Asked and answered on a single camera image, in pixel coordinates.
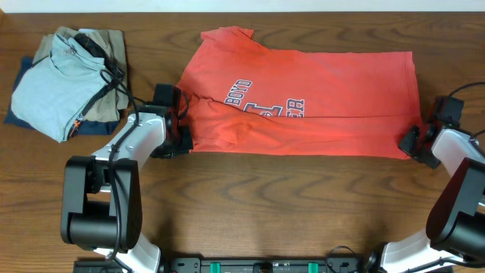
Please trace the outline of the red soccer t-shirt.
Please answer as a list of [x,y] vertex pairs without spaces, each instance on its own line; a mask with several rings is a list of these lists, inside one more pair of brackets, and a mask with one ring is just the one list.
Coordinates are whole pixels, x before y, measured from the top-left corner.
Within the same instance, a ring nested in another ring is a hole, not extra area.
[[181,75],[195,151],[405,157],[399,141],[421,123],[410,52],[268,49],[252,36],[203,32]]

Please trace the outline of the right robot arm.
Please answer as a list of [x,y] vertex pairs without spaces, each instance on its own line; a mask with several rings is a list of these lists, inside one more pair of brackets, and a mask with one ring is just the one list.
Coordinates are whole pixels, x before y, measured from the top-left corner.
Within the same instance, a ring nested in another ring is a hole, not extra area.
[[484,267],[484,152],[476,138],[451,128],[431,146],[450,181],[430,211],[425,229],[385,245],[381,272],[429,272],[452,265]]

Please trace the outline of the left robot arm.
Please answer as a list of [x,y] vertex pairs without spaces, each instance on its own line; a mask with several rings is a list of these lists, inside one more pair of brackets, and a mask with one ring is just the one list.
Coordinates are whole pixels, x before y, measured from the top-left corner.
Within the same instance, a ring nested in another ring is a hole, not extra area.
[[61,238],[102,255],[77,261],[75,272],[166,272],[161,249],[141,232],[139,172],[151,158],[172,158],[192,149],[186,112],[146,105],[131,113],[125,126],[90,156],[66,164]]

